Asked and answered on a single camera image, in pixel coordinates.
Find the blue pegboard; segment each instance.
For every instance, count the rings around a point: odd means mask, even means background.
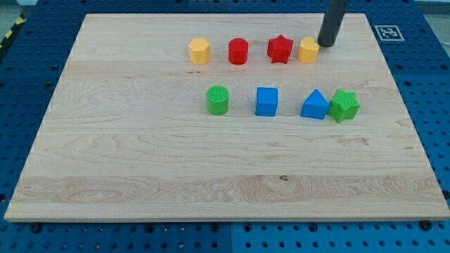
[[[324,0],[39,1],[0,65],[0,214],[3,216],[6,211],[86,13],[323,13],[327,4]],[[376,25],[399,28],[404,41],[375,38],[448,197],[449,58],[411,0],[351,0],[348,12],[365,13],[374,33]],[[431,226],[429,223],[36,225],[0,220],[0,252],[144,250],[449,252],[450,222],[434,222]]]

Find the blue block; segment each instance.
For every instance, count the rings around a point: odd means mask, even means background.
[[[322,93],[318,89],[315,89],[304,101],[300,117],[325,119],[328,107],[330,107],[330,104],[328,104]]]
[[[256,90],[256,116],[274,117],[278,106],[278,89],[258,87]]]

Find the red star block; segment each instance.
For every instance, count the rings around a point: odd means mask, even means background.
[[[288,63],[293,44],[294,41],[292,39],[286,39],[283,35],[270,39],[267,55],[272,58],[272,63]]]

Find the green star block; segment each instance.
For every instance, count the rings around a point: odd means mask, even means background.
[[[331,98],[327,114],[333,116],[337,123],[341,123],[344,119],[353,119],[359,106],[354,92],[337,89],[335,95]]]

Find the wooden board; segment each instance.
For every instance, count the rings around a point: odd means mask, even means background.
[[[364,15],[346,15],[314,65],[295,60],[321,14],[87,15],[27,159],[9,221],[388,221],[447,219],[408,112]],[[295,40],[271,64],[268,39]],[[207,38],[212,60],[187,44]],[[246,65],[227,61],[234,37]],[[212,116],[206,91],[228,87]],[[258,86],[279,90],[255,116]],[[299,117],[318,88],[356,91],[338,124]]]

